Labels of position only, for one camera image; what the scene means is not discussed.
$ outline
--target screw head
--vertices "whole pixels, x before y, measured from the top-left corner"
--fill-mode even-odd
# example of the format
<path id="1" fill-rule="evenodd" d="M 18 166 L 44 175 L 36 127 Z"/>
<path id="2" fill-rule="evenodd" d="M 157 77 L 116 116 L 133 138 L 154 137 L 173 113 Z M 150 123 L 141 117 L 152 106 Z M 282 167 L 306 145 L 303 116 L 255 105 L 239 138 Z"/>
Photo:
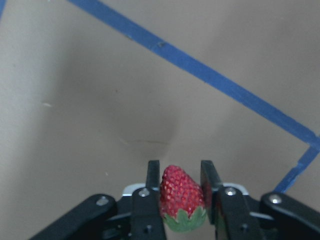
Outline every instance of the screw head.
<path id="1" fill-rule="evenodd" d="M 269 201 L 272 202 L 273 204 L 280 204 L 282 203 L 282 199 L 279 195 L 277 194 L 272 194 L 269 196 Z"/>
<path id="2" fill-rule="evenodd" d="M 148 189 L 144 188 L 142 189 L 140 192 L 139 192 L 139 196 L 140 197 L 146 197 L 146 196 L 149 196 L 150 195 L 150 192 Z"/>
<path id="3" fill-rule="evenodd" d="M 224 190 L 225 194 L 227 194 L 228 196 L 233 196 L 233 195 L 236 195 L 237 192 L 236 190 L 233 188 L 233 187 L 227 187 L 225 190 Z"/>
<path id="4" fill-rule="evenodd" d="M 104 206 L 109 202 L 109 200 L 105 196 L 101 196 L 95 204 L 98 206 Z"/>

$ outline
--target beige tabletop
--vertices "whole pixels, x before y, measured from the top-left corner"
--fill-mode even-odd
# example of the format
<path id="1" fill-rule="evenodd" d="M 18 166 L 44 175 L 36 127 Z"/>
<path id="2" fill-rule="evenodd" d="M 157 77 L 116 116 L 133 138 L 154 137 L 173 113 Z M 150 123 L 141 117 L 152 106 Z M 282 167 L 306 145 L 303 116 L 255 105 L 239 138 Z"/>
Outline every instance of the beige tabletop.
<path id="1" fill-rule="evenodd" d="M 319 0 L 104 0 L 320 133 Z M 0 238 L 25 240 L 147 163 L 200 181 L 213 160 L 256 199 L 309 145 L 66 0 L 8 0 L 0 19 Z M 288 195 L 320 211 L 320 159 Z M 169 240 L 214 239 L 214 228 Z"/>

